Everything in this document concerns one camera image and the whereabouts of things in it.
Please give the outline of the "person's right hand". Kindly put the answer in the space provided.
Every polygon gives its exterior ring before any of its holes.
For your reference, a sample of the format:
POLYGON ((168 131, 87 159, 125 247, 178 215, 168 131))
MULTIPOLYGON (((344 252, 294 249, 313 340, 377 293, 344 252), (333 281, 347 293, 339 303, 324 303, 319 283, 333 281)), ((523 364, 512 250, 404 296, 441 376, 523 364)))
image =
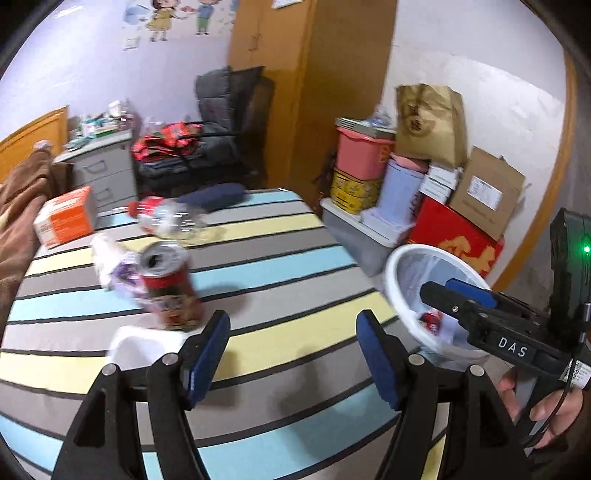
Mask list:
MULTIPOLYGON (((516 397, 516 380, 517 371, 512 368, 503 375, 497 387, 512 420, 515 420, 522 410, 516 397)), ((540 440, 535 444, 536 449, 548 446, 575 423, 583 410, 585 394, 585 391, 578 388, 570 389, 568 392, 557 390, 548 394, 530 410, 529 417, 533 422, 550 420, 540 440)))

